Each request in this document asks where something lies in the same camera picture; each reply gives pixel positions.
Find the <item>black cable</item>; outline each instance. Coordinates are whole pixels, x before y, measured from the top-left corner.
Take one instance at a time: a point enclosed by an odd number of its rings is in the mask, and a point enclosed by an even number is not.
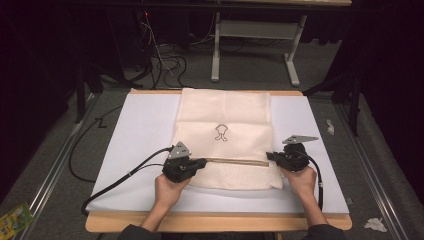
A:
[[[105,116],[107,116],[107,115],[109,115],[110,113],[112,113],[112,112],[114,112],[114,111],[116,111],[117,109],[120,109],[120,108],[122,108],[122,105],[121,106],[118,106],[118,107],[115,107],[115,108],[113,108],[113,109],[111,109],[111,110],[109,110],[108,112],[106,112],[105,114],[103,114],[103,115],[101,115],[100,117],[97,117],[97,118],[95,118],[95,121],[93,122],[93,123],[91,123],[88,127],[87,127],[87,129],[85,129],[85,131],[78,137],[78,139],[75,141],[75,143],[74,143],[74,145],[72,146],[72,149],[71,149],[71,152],[69,153],[69,159],[68,159],[68,168],[69,168],[69,171],[71,172],[71,174],[72,174],[72,176],[74,176],[75,178],[77,178],[77,179],[79,179],[79,180],[81,180],[81,181],[84,181],[84,182],[91,182],[91,183],[95,183],[96,181],[95,180],[90,180],[90,179],[86,179],[86,178],[83,178],[83,177],[80,177],[80,176],[78,176],[75,172],[74,172],[74,170],[73,170],[73,168],[72,168],[72,156],[73,156],[73,154],[74,154],[74,151],[75,151],[75,148],[77,147],[77,145],[78,145],[78,143],[81,141],[81,139],[85,136],[85,134],[97,123],[97,122],[101,122],[101,121],[103,121],[103,118],[105,117]]]
[[[96,194],[94,194],[93,196],[91,196],[89,199],[87,199],[86,201],[84,201],[83,205],[81,206],[81,212],[82,214],[88,216],[88,211],[86,210],[88,204],[90,202],[92,202],[94,199],[100,197],[101,195],[109,192],[110,190],[114,189],[115,187],[119,186],[121,183],[125,182],[125,180],[127,180],[128,178],[130,178],[131,176],[133,176],[136,172],[138,172],[139,170],[148,167],[148,166],[156,166],[158,164],[150,164],[147,166],[144,166],[144,164],[146,164],[148,161],[150,161],[153,157],[155,157],[156,155],[162,153],[162,152],[170,152],[173,149],[172,147],[169,148],[163,148],[155,153],[153,153],[152,155],[150,155],[150,157],[146,158],[142,163],[140,163],[140,165],[138,165],[137,167],[135,167],[133,170],[131,170],[128,174],[125,174],[123,177],[121,177],[118,181],[116,181],[115,183],[109,185],[108,187],[104,188],[103,190],[97,192]]]
[[[323,185],[323,182],[322,182],[321,171],[319,170],[318,164],[317,164],[317,162],[315,162],[315,160],[311,156],[304,154],[302,152],[299,152],[299,151],[295,151],[295,152],[299,153],[302,156],[307,157],[309,159],[309,161],[311,161],[315,165],[315,168],[317,169],[317,174],[318,174],[318,206],[322,211],[322,205],[323,205],[323,202],[324,202],[324,185]]]

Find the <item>white board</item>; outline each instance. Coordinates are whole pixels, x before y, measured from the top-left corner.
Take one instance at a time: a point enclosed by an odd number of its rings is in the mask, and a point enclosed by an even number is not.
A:
[[[179,94],[128,94],[93,194],[114,183],[154,152],[171,146],[179,100]],[[349,213],[308,99],[302,96],[271,96],[270,107],[274,128],[273,150],[282,151],[282,140],[291,135],[319,137],[319,140],[304,145],[321,169],[323,212]],[[161,153],[148,164],[163,164],[166,157],[167,153]],[[154,179],[161,172],[160,166],[140,170],[91,202],[87,210],[149,211],[154,202]],[[302,213],[303,208],[290,190],[287,179],[284,179],[283,190],[227,191],[187,186],[172,211]]]

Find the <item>gray floor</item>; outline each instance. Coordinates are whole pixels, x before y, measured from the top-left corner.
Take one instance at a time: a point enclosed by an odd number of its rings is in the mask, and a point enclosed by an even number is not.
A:
[[[301,44],[295,57],[295,66],[301,81],[299,88],[293,88],[288,80],[286,69],[282,62],[282,49],[288,48],[288,42],[276,42],[269,46],[270,41],[251,40],[251,43],[236,53],[223,52],[221,57],[221,77],[219,83],[210,81],[212,49],[208,45],[191,47],[190,51],[175,49],[170,55],[184,56],[187,60],[187,71],[181,82],[195,88],[211,89],[266,89],[266,90],[305,90],[320,83],[328,71],[331,61],[339,47],[338,44],[320,46],[317,42]],[[231,51],[239,48],[238,42],[224,44],[223,49]],[[161,48],[163,53],[170,47]],[[178,85],[176,76],[182,68],[173,70],[173,76],[168,83]],[[143,79],[146,88],[152,85],[149,77]],[[166,87],[163,80],[158,85]],[[105,92],[96,97],[96,101],[85,124],[88,124],[110,109],[123,104],[129,89],[122,86],[105,84]],[[352,138],[346,129],[345,119],[340,109],[328,99],[329,93],[320,93],[310,98],[311,107],[321,131],[323,141],[333,164],[345,198],[353,200],[349,210],[353,222],[351,230],[346,231],[348,239],[424,239],[422,223],[423,208],[407,183],[384,142],[381,132],[373,121],[364,99],[361,99],[359,113],[359,138]],[[0,206],[1,213],[13,208],[21,202],[31,203],[37,197],[37,192],[48,176],[52,166],[55,166],[60,151],[70,133],[78,127],[73,121],[76,117],[75,96],[69,101],[70,109],[50,129],[44,142],[34,155],[32,161],[22,173],[7,198]],[[103,124],[107,128],[94,127],[82,138],[73,154],[75,172],[80,176],[95,179],[100,169],[114,126],[119,117],[119,110],[105,117]],[[335,126],[335,135],[327,132],[326,120],[330,119]],[[379,193],[374,190],[369,173],[363,167],[363,156],[358,154],[355,141],[364,146],[366,157],[371,162],[375,175],[382,187],[383,193],[394,209],[400,226],[389,228],[388,232],[365,229],[364,225],[370,218],[383,218],[386,227],[390,226],[385,206],[379,201]],[[80,207],[92,191],[93,184],[81,182],[70,174],[66,162],[59,166],[60,175],[53,182],[52,191],[47,192],[45,205],[38,207],[37,221],[31,231],[22,234],[21,239],[96,239],[98,234],[85,230],[85,216],[80,213]],[[403,229],[405,234],[396,234]],[[285,232],[284,239],[300,239],[304,232]],[[102,239],[116,239],[116,234],[106,234]]]

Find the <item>cream fabric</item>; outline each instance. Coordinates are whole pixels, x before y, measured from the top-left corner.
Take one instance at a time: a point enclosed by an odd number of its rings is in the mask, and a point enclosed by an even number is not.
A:
[[[251,160],[269,167],[208,162],[190,184],[203,188],[282,188],[272,151],[269,93],[183,89],[173,143],[182,141],[192,158]]]

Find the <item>white table leg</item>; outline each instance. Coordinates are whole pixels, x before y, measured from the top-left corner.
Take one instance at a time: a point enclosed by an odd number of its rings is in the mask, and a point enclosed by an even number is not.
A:
[[[293,45],[291,52],[289,54],[284,54],[284,60],[286,62],[287,70],[289,72],[290,81],[293,87],[298,87],[300,85],[299,78],[297,77],[296,69],[294,68],[293,58],[296,53],[297,46],[299,45],[300,37],[302,36],[303,28],[305,27],[306,15],[303,15],[300,18],[299,26],[296,30],[295,36],[293,38]]]
[[[218,82],[219,81],[219,37],[220,37],[220,13],[216,13],[215,16],[215,49],[213,52],[213,59],[212,59],[212,82]]]

